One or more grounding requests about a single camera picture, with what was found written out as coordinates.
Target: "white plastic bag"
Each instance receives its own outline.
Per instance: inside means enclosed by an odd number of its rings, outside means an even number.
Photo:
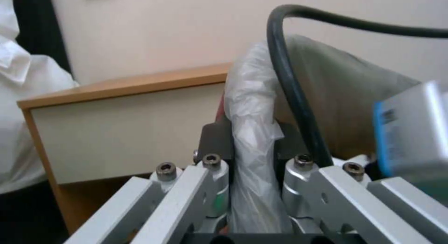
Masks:
[[[272,167],[274,142],[283,137],[273,114],[277,87],[266,43],[253,46],[227,75],[224,110],[232,121],[236,158],[231,232],[293,231]]]
[[[303,36],[288,36],[286,43],[332,155],[348,159],[374,152],[374,102],[418,81]],[[274,117],[292,124],[295,120],[272,68],[266,42],[251,47],[229,71],[224,110],[232,122],[236,154],[229,230],[291,232],[272,161],[274,141],[283,136]]]
[[[48,56],[30,55],[16,41],[12,0],[0,0],[0,194],[46,179],[16,101],[77,86]]]

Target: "white lab coat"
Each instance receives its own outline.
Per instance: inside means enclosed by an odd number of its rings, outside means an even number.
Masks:
[[[46,179],[16,101],[77,86],[51,57],[20,47],[18,33],[13,0],[0,0],[0,194]]]

